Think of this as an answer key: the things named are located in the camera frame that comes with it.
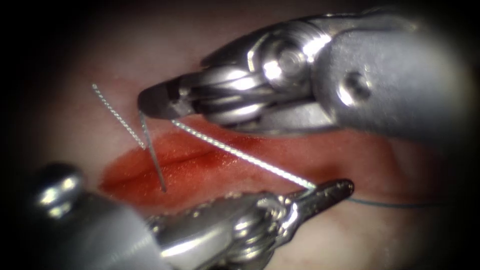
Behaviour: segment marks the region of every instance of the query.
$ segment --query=blue suture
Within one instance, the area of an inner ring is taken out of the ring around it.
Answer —
[[[433,208],[433,207],[442,207],[445,206],[445,203],[442,202],[425,202],[425,203],[386,203],[378,201],[370,201],[356,198],[347,198],[347,201],[367,205],[374,207],[382,208],[396,208],[396,209],[419,209],[419,208]]]

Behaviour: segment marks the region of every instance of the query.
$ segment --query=blood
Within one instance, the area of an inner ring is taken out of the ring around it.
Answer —
[[[355,183],[355,194],[360,196],[411,203],[430,199],[443,187],[438,177],[440,170],[435,170],[437,163],[416,168],[422,179],[412,179],[398,166],[388,141],[374,135],[341,131],[267,138],[235,133],[203,120],[184,123],[317,184],[350,178]],[[230,192],[281,194],[300,189],[179,129],[155,138],[153,146],[167,193],[161,190],[148,150],[140,147],[120,156],[104,170],[100,189],[136,206],[156,207],[165,212],[176,212]]]

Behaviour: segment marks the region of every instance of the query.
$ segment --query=dark background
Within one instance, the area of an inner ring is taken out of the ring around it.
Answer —
[[[22,125],[25,121],[22,111],[29,104],[40,102],[49,98],[48,92],[37,92],[36,84],[48,83],[54,80],[55,71],[62,68],[70,55],[70,45],[80,39],[82,33],[91,27],[92,18],[104,11],[125,9],[139,5],[141,1],[123,3],[121,1],[65,1],[35,3],[16,2],[3,7],[2,35],[3,41],[3,88],[1,91],[3,106],[4,127],[1,138],[2,149],[5,154],[2,167],[5,172],[4,208],[7,214],[15,214],[24,201],[23,193],[19,192],[28,188],[26,179],[28,171],[25,169],[29,150],[22,147]],[[375,1],[359,0],[352,1],[347,11],[359,10],[378,5],[399,4],[398,1]],[[402,6],[412,11],[425,13],[431,16],[444,29],[453,33],[458,39],[464,39],[477,48],[479,44],[478,10],[474,4],[467,1],[432,1],[428,2],[405,2]],[[188,1],[176,1],[174,4],[165,5],[188,5]],[[344,12],[341,7],[331,10],[332,13]],[[473,50],[472,59],[477,64],[478,52]],[[453,193],[457,196],[455,207],[444,222],[445,236],[437,239],[438,249],[432,250],[425,261],[419,262],[419,266],[412,265],[411,269],[451,269],[473,267],[476,263],[478,250],[479,223],[477,215],[478,180],[477,167],[478,137],[474,136],[472,142],[466,143],[468,147],[459,149],[452,154],[451,161],[456,164],[457,173],[452,179],[455,185]],[[25,226],[18,227],[17,223],[27,223],[27,220],[15,219],[16,215],[7,215],[6,239],[11,237],[11,243],[7,241],[7,253],[11,253],[14,262],[19,263],[20,258],[25,256],[24,246],[29,245],[32,238],[23,238]]]

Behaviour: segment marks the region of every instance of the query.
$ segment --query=metallic surface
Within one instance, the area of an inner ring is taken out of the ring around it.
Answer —
[[[283,218],[272,248],[290,242],[305,221],[347,199],[353,192],[354,184],[351,180],[339,179],[320,184],[316,189],[280,196],[279,200],[288,206],[288,213]]]
[[[179,77],[170,91],[184,103],[146,90],[138,105],[150,117],[202,114],[243,133],[352,128],[455,140],[473,122],[472,78],[449,43],[420,22],[382,10],[281,22],[232,41],[202,61],[203,71]],[[147,103],[190,110],[164,113]]]
[[[161,257],[175,269],[195,270],[260,255],[275,241],[275,231],[265,228],[266,211],[257,207],[262,196],[220,198],[160,222],[154,217],[149,223],[157,231]]]
[[[473,84],[465,66],[428,34],[338,35],[313,72],[316,99],[337,125],[416,141],[458,140]]]
[[[303,222],[353,191],[352,181],[339,179],[287,195],[236,194],[148,223],[162,258],[175,269],[263,269]]]
[[[37,268],[171,270],[160,258],[160,249],[143,218],[127,205],[87,193],[81,185],[66,184],[80,184],[79,175],[72,166],[53,164],[35,177],[36,182],[47,184],[49,189],[74,187],[69,192],[59,193],[49,204],[70,202],[70,211],[48,222],[33,223],[35,226],[31,230],[41,232],[35,237],[39,241],[31,243],[38,246],[33,255],[39,261]],[[40,192],[34,197],[45,201],[50,198],[45,194]]]
[[[161,190],[165,193],[167,192],[167,186],[165,185],[165,179],[162,174],[162,169],[160,169],[159,160],[157,158],[157,154],[154,150],[154,145],[152,144],[152,139],[150,139],[149,129],[147,127],[147,122],[145,121],[144,113],[139,111],[138,116],[140,117],[141,128],[143,130],[143,134],[145,134],[146,145],[148,147],[148,152],[150,152],[151,159],[153,161],[153,165],[155,166],[156,174],[158,176],[158,180],[160,181]]]
[[[51,164],[34,181],[33,209],[42,218],[60,219],[83,193],[83,177],[73,166]]]

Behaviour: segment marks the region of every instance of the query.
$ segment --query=metal pin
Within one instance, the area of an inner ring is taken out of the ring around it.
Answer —
[[[163,190],[163,192],[165,193],[167,192],[167,186],[165,185],[165,180],[162,174],[162,170],[160,169],[159,160],[157,159],[157,154],[155,154],[154,146],[152,144],[152,140],[150,139],[149,129],[147,128],[147,122],[145,121],[144,113],[139,110],[138,114],[140,116],[141,128],[143,130],[143,133],[145,134],[146,145],[148,151],[150,152],[151,159],[153,160],[153,165],[155,166],[156,173],[158,174],[158,179],[160,180],[161,190]]]

